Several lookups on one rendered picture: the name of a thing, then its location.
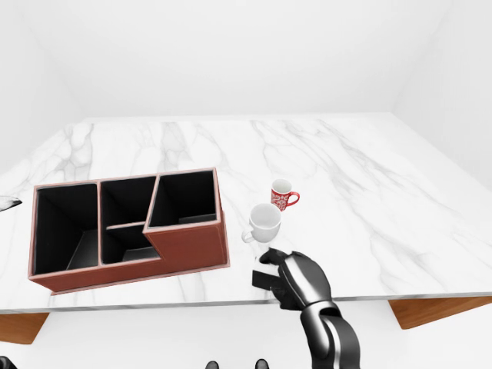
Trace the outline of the silver black robot right hand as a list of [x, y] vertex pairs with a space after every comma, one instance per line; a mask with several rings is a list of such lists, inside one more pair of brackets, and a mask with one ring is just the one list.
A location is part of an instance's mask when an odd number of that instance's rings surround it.
[[278, 276], [253, 270], [252, 285], [271, 291], [280, 302], [280, 309], [302, 311], [312, 304], [332, 301], [331, 286], [324, 271], [308, 256], [269, 248], [259, 262], [277, 266]]

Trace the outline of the white mug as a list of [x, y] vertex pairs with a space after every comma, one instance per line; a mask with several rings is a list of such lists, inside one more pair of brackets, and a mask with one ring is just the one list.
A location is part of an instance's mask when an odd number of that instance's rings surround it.
[[281, 226], [281, 211], [271, 203], [261, 203], [251, 209], [249, 227], [242, 232], [245, 243], [257, 241], [269, 243], [278, 234]]

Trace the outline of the red patterned mug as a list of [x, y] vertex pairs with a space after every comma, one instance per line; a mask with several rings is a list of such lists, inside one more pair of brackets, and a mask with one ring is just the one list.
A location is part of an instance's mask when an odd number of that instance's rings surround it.
[[271, 185], [271, 203], [284, 211], [287, 207], [297, 204], [300, 195], [292, 190], [292, 184], [286, 179], [276, 179]]

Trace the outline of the silver black robot left hand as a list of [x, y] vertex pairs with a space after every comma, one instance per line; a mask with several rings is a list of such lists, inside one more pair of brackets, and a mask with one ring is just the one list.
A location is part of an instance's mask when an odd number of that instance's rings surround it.
[[0, 212], [18, 206], [22, 201], [16, 197], [0, 195]]

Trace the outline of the brown wooden table support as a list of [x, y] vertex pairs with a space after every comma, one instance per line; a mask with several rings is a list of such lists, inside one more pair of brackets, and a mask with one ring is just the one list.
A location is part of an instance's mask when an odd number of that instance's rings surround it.
[[0, 342], [32, 344], [49, 313], [0, 314]]
[[388, 303], [401, 329], [408, 330], [492, 304], [492, 297], [400, 299]]

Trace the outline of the red-brown desk caddy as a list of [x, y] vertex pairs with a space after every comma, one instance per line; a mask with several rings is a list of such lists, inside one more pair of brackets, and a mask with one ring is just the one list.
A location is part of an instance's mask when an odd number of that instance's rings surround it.
[[35, 187], [28, 277], [53, 294], [228, 264], [214, 168]]

